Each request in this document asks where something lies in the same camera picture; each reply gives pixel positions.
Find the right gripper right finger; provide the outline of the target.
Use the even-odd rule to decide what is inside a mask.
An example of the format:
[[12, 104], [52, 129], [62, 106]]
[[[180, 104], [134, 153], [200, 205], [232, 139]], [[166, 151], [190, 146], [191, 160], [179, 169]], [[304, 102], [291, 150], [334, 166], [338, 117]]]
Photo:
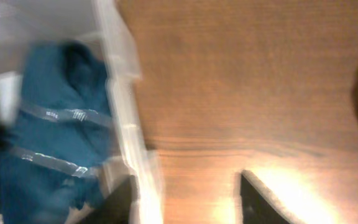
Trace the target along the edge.
[[304, 224], [279, 198], [250, 170], [240, 174], [243, 224]]

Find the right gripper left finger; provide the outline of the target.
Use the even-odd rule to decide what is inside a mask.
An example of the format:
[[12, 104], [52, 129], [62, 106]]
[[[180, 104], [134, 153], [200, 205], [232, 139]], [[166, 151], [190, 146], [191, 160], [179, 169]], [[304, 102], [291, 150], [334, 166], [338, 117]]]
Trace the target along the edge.
[[107, 199], [77, 224], [138, 224], [136, 177], [125, 176]]

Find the dark blue taped garment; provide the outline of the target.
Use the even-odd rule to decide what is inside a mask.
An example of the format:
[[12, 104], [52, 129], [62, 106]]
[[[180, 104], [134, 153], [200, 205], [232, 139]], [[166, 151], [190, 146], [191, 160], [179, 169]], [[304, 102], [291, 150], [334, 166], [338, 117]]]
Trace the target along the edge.
[[102, 204], [96, 171], [111, 149], [107, 79], [104, 62], [79, 42], [32, 48], [0, 152], [4, 223], [64, 223], [71, 208]]

